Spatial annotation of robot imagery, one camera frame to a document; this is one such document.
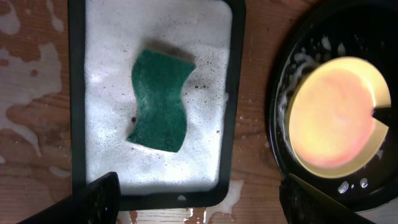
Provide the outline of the green and yellow sponge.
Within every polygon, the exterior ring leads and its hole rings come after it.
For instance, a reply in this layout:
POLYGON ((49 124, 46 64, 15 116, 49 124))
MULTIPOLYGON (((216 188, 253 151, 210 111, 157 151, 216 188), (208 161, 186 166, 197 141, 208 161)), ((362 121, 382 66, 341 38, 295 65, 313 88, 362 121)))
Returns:
POLYGON ((154 50, 143 50, 132 68, 137 101, 134 129, 126 141, 165 152, 178 152, 187 133, 182 90, 196 65, 154 50))

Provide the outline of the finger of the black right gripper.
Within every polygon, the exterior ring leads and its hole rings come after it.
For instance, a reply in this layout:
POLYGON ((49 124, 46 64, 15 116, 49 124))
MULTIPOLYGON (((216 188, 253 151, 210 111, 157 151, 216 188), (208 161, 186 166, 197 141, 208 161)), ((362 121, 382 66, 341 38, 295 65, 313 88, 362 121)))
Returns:
POLYGON ((398 125, 397 108, 383 107, 373 109, 373 118, 380 121, 390 128, 396 128, 398 125))

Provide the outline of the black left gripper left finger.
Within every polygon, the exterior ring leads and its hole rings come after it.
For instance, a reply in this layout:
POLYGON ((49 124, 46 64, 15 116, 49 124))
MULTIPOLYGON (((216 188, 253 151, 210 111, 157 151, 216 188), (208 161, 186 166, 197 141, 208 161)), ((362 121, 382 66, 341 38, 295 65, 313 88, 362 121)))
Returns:
POLYGON ((108 172, 19 224, 115 224, 121 200, 116 172, 108 172))

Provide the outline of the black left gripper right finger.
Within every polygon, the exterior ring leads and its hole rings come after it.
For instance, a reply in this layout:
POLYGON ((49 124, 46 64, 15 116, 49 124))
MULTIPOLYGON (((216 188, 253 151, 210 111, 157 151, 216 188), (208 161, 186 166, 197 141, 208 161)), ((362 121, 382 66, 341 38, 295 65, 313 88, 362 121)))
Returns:
POLYGON ((293 174, 282 180, 279 200, 289 224, 374 224, 293 174))

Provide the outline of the yellow plate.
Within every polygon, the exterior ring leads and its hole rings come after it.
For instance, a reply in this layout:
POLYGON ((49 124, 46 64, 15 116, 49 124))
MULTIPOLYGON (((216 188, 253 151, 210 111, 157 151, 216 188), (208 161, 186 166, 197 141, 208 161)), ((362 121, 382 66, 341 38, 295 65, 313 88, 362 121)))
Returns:
POLYGON ((339 57, 323 63, 301 82, 288 107, 293 153, 318 177, 350 175, 381 147, 391 126, 373 114, 391 107, 387 82, 370 62, 339 57))

